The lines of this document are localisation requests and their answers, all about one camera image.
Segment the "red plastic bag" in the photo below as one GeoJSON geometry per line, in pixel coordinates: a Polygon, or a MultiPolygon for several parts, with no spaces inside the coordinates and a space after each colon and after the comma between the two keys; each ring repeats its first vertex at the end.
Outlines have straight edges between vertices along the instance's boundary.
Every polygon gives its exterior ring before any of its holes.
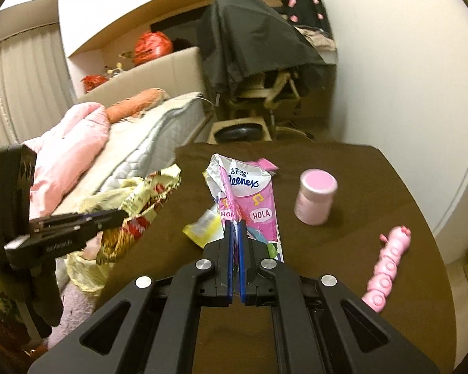
{"type": "Polygon", "coordinates": [[[83,89],[85,90],[86,94],[101,84],[104,84],[106,81],[108,81],[108,78],[104,76],[86,76],[83,77],[81,81],[83,81],[83,89]]]}
{"type": "Polygon", "coordinates": [[[173,44],[163,32],[146,32],[135,45],[135,66],[160,58],[173,52],[173,44]]]}

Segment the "pink comforter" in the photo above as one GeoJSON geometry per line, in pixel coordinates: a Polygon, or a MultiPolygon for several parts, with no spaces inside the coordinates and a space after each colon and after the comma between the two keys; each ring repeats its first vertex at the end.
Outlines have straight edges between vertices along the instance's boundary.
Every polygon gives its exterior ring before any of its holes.
{"type": "Polygon", "coordinates": [[[106,144],[109,127],[103,105],[82,103],[71,107],[50,131],[24,142],[37,153],[31,219],[55,210],[106,144]]]}

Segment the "metal bolt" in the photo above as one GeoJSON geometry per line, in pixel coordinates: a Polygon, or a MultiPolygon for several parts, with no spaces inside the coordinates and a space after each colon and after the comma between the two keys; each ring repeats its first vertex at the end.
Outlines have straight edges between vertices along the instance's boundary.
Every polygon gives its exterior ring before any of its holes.
{"type": "Polygon", "coordinates": [[[328,275],[322,276],[321,282],[326,287],[334,287],[336,283],[338,282],[338,280],[336,279],[335,276],[328,274],[328,275]]]}
{"type": "Polygon", "coordinates": [[[196,267],[200,270],[207,270],[212,266],[212,262],[208,259],[201,259],[196,262],[196,267]]]}
{"type": "Polygon", "coordinates": [[[152,282],[153,280],[151,280],[151,277],[141,276],[135,280],[135,285],[139,288],[147,288],[152,282]]]}
{"type": "Polygon", "coordinates": [[[277,262],[274,259],[263,259],[261,264],[262,267],[267,270],[273,269],[275,266],[277,266],[277,262]]]}

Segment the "wooden shelf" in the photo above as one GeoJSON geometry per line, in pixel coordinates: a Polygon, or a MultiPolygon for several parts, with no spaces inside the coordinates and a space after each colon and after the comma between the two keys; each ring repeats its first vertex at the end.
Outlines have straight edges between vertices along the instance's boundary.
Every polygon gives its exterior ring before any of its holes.
{"type": "MultiPolygon", "coordinates": [[[[71,56],[94,49],[102,49],[117,37],[126,34],[143,23],[152,25],[175,15],[209,5],[212,1],[213,0],[149,1],[109,24],[106,28],[102,29],[80,46],[71,56]]],[[[264,1],[270,5],[275,5],[276,2],[278,2],[278,0],[264,1]]]]}

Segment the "pink caterpillar toy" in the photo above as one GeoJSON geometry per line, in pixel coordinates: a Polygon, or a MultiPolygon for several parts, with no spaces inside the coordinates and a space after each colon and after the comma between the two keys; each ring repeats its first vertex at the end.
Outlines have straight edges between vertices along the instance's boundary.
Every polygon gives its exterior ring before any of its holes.
{"type": "Polygon", "coordinates": [[[388,234],[380,235],[386,243],[380,250],[380,259],[374,266],[374,276],[367,283],[367,293],[362,300],[374,311],[381,312],[386,304],[386,298],[392,291],[392,281],[397,276],[397,266],[404,252],[411,244],[411,231],[405,226],[396,226],[388,234]]]}

